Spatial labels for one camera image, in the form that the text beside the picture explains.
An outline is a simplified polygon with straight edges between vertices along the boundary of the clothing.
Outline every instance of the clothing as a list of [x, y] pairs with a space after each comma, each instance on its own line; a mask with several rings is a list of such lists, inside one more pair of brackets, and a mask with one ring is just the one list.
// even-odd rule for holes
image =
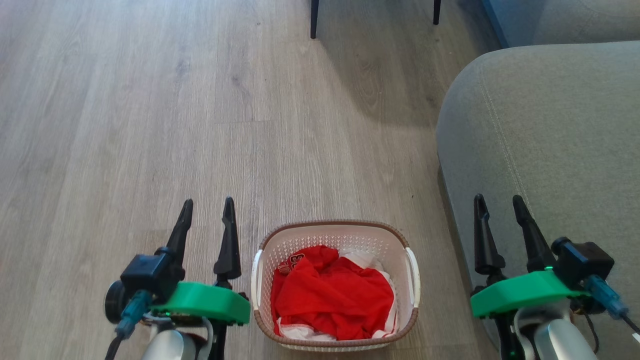
[[389, 275], [364, 251], [324, 245], [289, 256], [274, 272], [274, 332], [301, 340], [361, 340], [397, 331]]

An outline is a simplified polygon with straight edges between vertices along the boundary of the laundry basket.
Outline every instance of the laundry basket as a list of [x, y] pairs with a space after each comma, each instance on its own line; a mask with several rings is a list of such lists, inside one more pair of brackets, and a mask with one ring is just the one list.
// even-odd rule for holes
[[[326, 245], [338, 250], [363, 250], [375, 256], [396, 289], [398, 332], [385, 338], [348, 341], [294, 340], [273, 332], [271, 285], [276, 267], [298, 250]], [[393, 227], [355, 220], [289, 224], [267, 235], [251, 271], [253, 314], [266, 336], [284, 347], [314, 352], [348, 352], [387, 346], [409, 333], [418, 318], [420, 273], [415, 255]]]

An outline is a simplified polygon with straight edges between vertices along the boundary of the basket handle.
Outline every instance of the basket handle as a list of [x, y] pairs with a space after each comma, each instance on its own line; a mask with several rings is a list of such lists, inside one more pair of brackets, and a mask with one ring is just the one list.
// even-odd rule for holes
[[404, 248], [406, 251], [408, 277], [413, 283], [413, 307], [420, 306], [420, 270], [418, 269], [418, 261], [415, 254], [409, 247]]
[[262, 287], [262, 261], [260, 255], [262, 255], [262, 249], [255, 254], [253, 266], [251, 267], [251, 304], [253, 310], [260, 309], [260, 288]]

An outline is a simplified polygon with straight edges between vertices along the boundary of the chair leg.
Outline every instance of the chair leg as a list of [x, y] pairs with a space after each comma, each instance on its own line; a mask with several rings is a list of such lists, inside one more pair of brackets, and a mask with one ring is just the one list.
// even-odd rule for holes
[[442, 0], [433, 0], [433, 24], [438, 25], [440, 22], [440, 2]]
[[318, 27], [318, 5], [320, 0], [311, 0], [311, 38], [316, 38]]

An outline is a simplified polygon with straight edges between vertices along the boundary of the wooden floor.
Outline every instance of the wooden floor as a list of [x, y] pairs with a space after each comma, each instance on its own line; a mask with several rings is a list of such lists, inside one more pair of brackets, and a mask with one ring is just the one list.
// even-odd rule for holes
[[[456, 74], [498, 48], [479, 1], [0, 0], [0, 357], [100, 359], [102, 301], [195, 201], [187, 278], [211, 282], [226, 195], [244, 275], [287, 222], [397, 227], [422, 274], [405, 339], [311, 356], [230, 330], [227, 359], [494, 359], [470, 315], [438, 186]], [[139, 359], [146, 329], [117, 359]]]

